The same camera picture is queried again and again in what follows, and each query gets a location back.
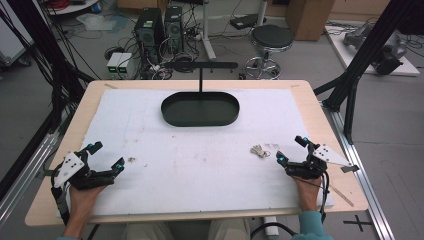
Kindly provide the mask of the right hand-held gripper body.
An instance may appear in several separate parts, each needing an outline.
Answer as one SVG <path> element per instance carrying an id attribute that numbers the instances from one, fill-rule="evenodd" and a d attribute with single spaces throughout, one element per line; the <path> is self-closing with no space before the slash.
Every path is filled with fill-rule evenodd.
<path id="1" fill-rule="evenodd" d="M 307 155 L 304 160 L 284 160 L 287 175 L 303 179 L 317 179 L 327 172 L 328 164 L 338 165 L 343 173 L 355 172 L 357 165 L 350 163 L 345 157 L 327 145 L 307 144 Z"/>

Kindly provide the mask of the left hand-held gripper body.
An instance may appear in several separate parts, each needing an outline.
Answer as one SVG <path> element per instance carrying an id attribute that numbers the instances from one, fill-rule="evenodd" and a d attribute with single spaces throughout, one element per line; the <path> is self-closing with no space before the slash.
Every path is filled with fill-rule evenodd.
<path id="1" fill-rule="evenodd" d="M 80 156 L 75 152 L 68 152 L 59 167 L 57 176 L 53 177 L 52 186 L 59 188 L 69 182 L 77 190 L 87 190 L 113 184 L 116 170 L 101 172 L 91 170 L 87 163 L 87 157 L 86 152 Z"/>

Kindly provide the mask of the black jewelry stand with tray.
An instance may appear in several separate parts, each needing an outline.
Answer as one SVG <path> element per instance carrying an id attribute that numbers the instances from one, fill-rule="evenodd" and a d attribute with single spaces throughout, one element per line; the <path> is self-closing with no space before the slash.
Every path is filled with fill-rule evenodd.
<path id="1" fill-rule="evenodd" d="M 167 68 L 199 69 L 199 90 L 176 92 L 161 103 L 163 119 L 176 127 L 209 127 L 232 124 L 239 115 L 240 104 L 226 92 L 203 90 L 203 69 L 233 69 L 236 62 L 169 62 Z"/>

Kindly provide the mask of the person's left hand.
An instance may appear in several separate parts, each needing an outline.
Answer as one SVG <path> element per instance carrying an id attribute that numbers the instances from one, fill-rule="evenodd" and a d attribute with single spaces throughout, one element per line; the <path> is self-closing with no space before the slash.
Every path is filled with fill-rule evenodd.
<path id="1" fill-rule="evenodd" d="M 71 216 L 73 218 L 89 219 L 92 216 L 96 200 L 104 189 L 105 186 L 88 190 L 78 190 L 75 187 L 71 187 Z"/>

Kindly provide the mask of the person's right hand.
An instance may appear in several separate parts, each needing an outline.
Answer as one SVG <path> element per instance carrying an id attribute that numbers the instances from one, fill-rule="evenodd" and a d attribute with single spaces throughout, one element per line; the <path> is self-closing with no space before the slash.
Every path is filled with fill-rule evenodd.
<path id="1" fill-rule="evenodd" d="M 317 198 L 321 186 L 321 179 L 293 178 L 299 197 L 299 207 L 302 211 L 316 211 Z"/>

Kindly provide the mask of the thin wooden stick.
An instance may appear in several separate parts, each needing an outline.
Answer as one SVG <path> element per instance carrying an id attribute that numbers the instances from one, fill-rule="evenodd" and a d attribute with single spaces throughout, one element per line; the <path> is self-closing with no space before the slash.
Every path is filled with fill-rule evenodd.
<path id="1" fill-rule="evenodd" d="M 354 207 L 354 203 L 347 197 L 345 196 L 339 189 L 337 189 L 335 186 L 330 184 L 331 189 L 340 196 L 340 198 L 342 198 L 349 206 Z"/>

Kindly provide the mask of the white power strip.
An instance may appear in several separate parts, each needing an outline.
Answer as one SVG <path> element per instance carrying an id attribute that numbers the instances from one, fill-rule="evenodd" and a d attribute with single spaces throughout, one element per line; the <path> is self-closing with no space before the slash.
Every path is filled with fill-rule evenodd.
<path id="1" fill-rule="evenodd" d="M 275 223 L 277 221 L 275 216 L 267 216 L 263 218 L 265 224 Z M 277 226 L 267 226 L 265 228 L 265 235 L 269 240 L 277 240 L 279 237 L 279 230 Z"/>

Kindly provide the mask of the white foam mat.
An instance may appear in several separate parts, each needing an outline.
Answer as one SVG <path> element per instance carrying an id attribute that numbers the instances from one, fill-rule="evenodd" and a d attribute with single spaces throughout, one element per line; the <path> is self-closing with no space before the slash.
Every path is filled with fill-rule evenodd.
<path id="1" fill-rule="evenodd" d="M 125 169 L 99 195 L 97 216 L 286 210 L 297 206 L 295 183 L 277 151 L 304 160 L 295 142 L 307 131 L 288 89 L 235 89 L 238 118 L 220 127 L 174 127 L 160 105 L 168 90 L 109 89 L 103 93 L 85 143 L 95 171 L 119 158 Z"/>

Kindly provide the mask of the white power supply box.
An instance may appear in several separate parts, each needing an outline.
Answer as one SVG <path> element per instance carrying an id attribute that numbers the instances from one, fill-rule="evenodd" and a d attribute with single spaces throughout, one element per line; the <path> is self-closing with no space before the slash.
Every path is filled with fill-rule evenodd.
<path id="1" fill-rule="evenodd" d="M 121 53 L 115 52 L 111 55 L 107 63 L 107 69 L 112 79 L 118 78 L 118 65 L 119 65 L 121 56 L 122 56 Z"/>
<path id="2" fill-rule="evenodd" d="M 134 70 L 131 53 L 122 53 L 117 64 L 118 77 L 120 79 L 130 79 Z"/>

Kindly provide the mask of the black round stool chrome base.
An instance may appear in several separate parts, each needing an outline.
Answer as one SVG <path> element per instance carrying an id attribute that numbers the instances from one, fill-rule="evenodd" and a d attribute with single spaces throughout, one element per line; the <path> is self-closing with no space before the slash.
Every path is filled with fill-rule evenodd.
<path id="1" fill-rule="evenodd" d="M 271 55 L 285 52 L 292 47 L 292 33 L 276 25 L 262 25 L 252 30 L 250 39 L 258 55 L 245 63 L 244 72 L 255 79 L 278 79 L 281 66 Z"/>

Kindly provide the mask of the clear plastic sheet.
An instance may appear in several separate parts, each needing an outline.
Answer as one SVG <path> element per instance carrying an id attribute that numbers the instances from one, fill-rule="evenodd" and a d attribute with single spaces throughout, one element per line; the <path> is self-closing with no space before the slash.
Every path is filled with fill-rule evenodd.
<path id="1" fill-rule="evenodd" d="M 76 20 L 82 23 L 88 31 L 110 31 L 116 25 L 115 21 L 92 13 L 79 15 Z"/>

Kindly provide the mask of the large black computer tower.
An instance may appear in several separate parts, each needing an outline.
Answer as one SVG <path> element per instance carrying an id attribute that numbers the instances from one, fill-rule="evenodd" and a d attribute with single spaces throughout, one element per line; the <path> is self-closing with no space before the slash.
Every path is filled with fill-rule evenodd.
<path id="1" fill-rule="evenodd" d="M 134 27 L 137 42 L 148 52 L 153 63 L 160 63 L 161 44 L 165 40 L 162 12 L 159 8 L 144 8 Z"/>

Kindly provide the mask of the flat black device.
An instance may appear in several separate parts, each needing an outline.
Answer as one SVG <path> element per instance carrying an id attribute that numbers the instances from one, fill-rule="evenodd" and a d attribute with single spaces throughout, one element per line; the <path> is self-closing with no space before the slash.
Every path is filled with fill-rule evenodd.
<path id="1" fill-rule="evenodd" d="M 257 24 L 258 15 L 257 14 L 249 14 L 242 17 L 236 17 L 230 20 L 230 24 L 236 28 L 237 30 L 251 28 Z"/>

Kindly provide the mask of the white board panel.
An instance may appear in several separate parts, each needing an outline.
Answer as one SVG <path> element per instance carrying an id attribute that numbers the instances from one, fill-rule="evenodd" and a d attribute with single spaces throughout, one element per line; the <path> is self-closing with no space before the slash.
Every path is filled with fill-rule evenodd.
<path id="1" fill-rule="evenodd" d="M 11 24 L 23 38 L 32 45 L 32 38 L 6 0 L 0 0 L 1 13 L 5 15 L 7 20 L 11 21 Z M 25 51 L 26 49 L 18 40 L 18 37 L 0 17 L 0 63 L 5 66 L 11 66 Z"/>

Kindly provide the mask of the slim black computer tower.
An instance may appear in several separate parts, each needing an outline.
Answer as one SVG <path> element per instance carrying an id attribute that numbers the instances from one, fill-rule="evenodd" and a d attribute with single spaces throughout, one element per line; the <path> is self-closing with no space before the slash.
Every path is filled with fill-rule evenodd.
<path id="1" fill-rule="evenodd" d="M 167 36 L 167 50 L 176 54 L 183 51 L 183 19 L 181 6 L 168 6 L 164 26 Z"/>

